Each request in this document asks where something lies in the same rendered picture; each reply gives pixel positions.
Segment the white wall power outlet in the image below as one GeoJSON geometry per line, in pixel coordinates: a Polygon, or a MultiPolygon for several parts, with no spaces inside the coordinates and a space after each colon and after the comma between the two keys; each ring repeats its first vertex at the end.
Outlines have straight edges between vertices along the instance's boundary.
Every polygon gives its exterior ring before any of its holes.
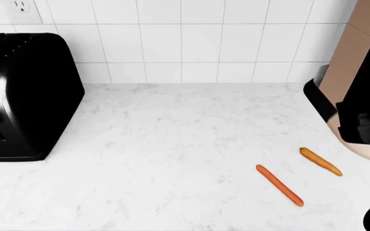
{"type": "Polygon", "coordinates": [[[1,0],[13,24],[42,24],[34,0],[1,0]]]}

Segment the long red-orange carrot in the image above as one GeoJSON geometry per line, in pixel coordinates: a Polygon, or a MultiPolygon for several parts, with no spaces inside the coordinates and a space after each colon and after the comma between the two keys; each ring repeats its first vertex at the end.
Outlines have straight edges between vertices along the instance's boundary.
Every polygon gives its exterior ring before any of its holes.
{"type": "Polygon", "coordinates": [[[292,190],[290,190],[283,182],[281,182],[276,176],[274,176],[270,171],[268,171],[262,165],[256,165],[256,169],[261,173],[269,182],[271,182],[278,190],[280,190],[289,200],[299,207],[304,205],[304,201],[296,195],[292,190]]]}

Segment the black toaster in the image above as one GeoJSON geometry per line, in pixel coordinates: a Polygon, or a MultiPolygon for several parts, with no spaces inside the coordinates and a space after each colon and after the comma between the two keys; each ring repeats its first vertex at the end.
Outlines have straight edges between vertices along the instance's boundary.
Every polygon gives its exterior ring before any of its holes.
{"type": "Polygon", "coordinates": [[[84,94],[61,36],[0,33],[0,162],[44,160],[84,94]]]}

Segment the tan and black coffee machine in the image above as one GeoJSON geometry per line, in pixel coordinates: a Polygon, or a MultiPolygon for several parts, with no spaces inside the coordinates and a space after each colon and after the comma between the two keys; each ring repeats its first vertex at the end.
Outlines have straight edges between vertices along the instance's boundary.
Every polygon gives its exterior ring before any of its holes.
{"type": "Polygon", "coordinates": [[[336,138],[370,160],[370,0],[358,0],[328,65],[303,87],[336,138]]]}

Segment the short yellow-orange carrot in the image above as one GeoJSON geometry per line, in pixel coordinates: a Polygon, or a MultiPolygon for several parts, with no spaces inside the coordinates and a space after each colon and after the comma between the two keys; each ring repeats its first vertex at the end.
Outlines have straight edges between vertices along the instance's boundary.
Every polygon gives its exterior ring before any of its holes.
{"type": "Polygon", "coordinates": [[[312,152],[308,148],[299,148],[300,154],[307,158],[309,161],[312,161],[313,163],[317,164],[318,166],[327,169],[328,171],[334,173],[337,176],[343,176],[342,172],[337,169],[332,163],[326,161],[316,153],[312,152]]]}

